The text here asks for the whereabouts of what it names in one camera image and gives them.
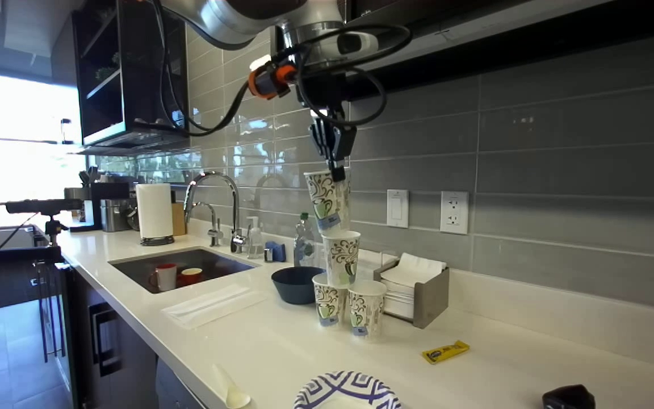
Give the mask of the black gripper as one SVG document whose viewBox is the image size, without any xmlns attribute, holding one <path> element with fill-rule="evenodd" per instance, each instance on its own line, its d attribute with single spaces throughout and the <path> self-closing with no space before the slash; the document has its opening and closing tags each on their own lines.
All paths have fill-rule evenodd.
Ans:
<svg viewBox="0 0 654 409">
<path fill-rule="evenodd" d="M 317 76 L 306 79 L 312 112 L 312 138 L 328 161 L 334 181 L 345 180 L 345 159 L 353 155 L 358 129 L 345 125 L 345 76 Z"/>
</svg>

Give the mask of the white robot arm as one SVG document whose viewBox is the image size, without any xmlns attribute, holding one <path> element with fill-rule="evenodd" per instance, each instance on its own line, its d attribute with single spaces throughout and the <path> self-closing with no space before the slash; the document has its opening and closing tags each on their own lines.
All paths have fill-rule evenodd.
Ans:
<svg viewBox="0 0 654 409">
<path fill-rule="evenodd" d="M 328 161 L 334 181 L 348 178 L 345 159 L 354 146 L 358 122 L 345 117 L 344 89 L 353 71 L 351 58 L 364 50 L 345 48 L 353 36 L 337 0 L 147 0 L 157 25 L 167 17 L 187 23 L 200 38 L 221 50 L 242 50 L 262 33 L 272 33 L 272 53 L 237 92 L 216 125 L 191 121 L 199 137 L 216 135 L 237 117 L 244 95 L 264 100 L 298 93 L 312 114 L 312 138 Z"/>
</svg>

